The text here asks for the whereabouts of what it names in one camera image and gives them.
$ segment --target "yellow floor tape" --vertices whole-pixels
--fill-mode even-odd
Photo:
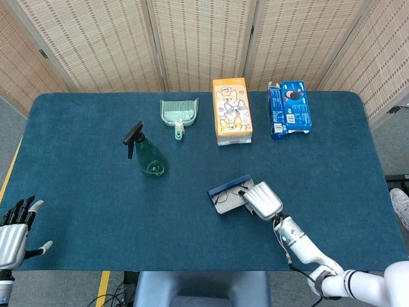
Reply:
[[[0,190],[0,203],[1,203],[1,200],[3,199],[4,192],[5,192],[6,186],[7,186],[7,184],[8,184],[8,180],[10,179],[10,175],[12,174],[13,167],[14,167],[14,162],[15,162],[15,160],[16,160],[16,158],[17,158],[17,154],[19,153],[19,149],[20,149],[20,145],[21,145],[21,140],[22,140],[22,138],[20,139],[20,143],[19,143],[19,145],[18,145],[18,147],[17,147],[17,149],[16,149],[16,151],[15,151],[15,153],[14,153],[14,157],[13,157],[12,163],[10,164],[10,167],[8,168],[6,178],[5,178],[4,182],[3,182],[3,185],[1,186],[1,190]]]
[[[98,299],[96,300],[95,307],[103,306],[105,300],[107,299],[106,296],[102,295],[105,295],[107,293],[110,273],[110,271],[102,271],[100,289],[98,290]]]

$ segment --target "table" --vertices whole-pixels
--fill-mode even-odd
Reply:
[[[199,97],[183,141],[159,100]],[[271,224],[241,207],[218,215],[207,190],[250,174],[344,268],[383,270],[405,259],[359,97],[308,93],[313,131],[272,141],[265,92],[250,92],[251,144],[218,147],[210,93],[50,93],[27,121],[0,214],[35,194],[45,201],[28,248],[53,240],[21,269],[113,271],[287,270]],[[145,177],[122,144],[143,120],[169,171]]]

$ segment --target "tissue box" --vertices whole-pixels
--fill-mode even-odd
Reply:
[[[217,144],[251,143],[253,133],[244,78],[213,80]]]
[[[271,137],[272,139],[284,139],[287,135],[287,123],[280,88],[269,86],[267,97],[270,110]]]
[[[286,115],[287,132],[311,131],[311,115],[307,93],[303,81],[283,81],[280,83],[284,113]]]

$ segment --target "shoe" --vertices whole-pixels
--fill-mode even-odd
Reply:
[[[400,189],[392,189],[389,192],[394,211],[401,220],[403,226],[409,230],[409,196]]]

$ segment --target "robot fingers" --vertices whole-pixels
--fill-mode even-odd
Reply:
[[[20,207],[22,206],[23,203],[24,203],[24,200],[19,200],[12,209],[6,212],[6,214],[3,216],[1,220],[0,226],[14,224],[17,220],[17,216],[19,214]]]
[[[24,259],[30,259],[35,256],[44,255],[50,249],[50,247],[52,246],[52,243],[53,243],[52,241],[48,241],[47,243],[45,243],[42,247],[38,249],[26,251],[26,254],[24,255]]]
[[[21,206],[21,211],[19,213],[19,216],[17,216],[16,224],[24,223],[24,220],[27,217],[28,208],[30,207],[34,199],[35,199],[35,196],[33,195],[24,201],[24,203]]]
[[[34,201],[35,196],[31,196],[26,200],[19,200],[12,209],[6,212],[3,216],[0,226],[13,224],[27,224],[30,231],[36,213],[43,205],[44,201],[37,201],[30,209],[30,204]]]

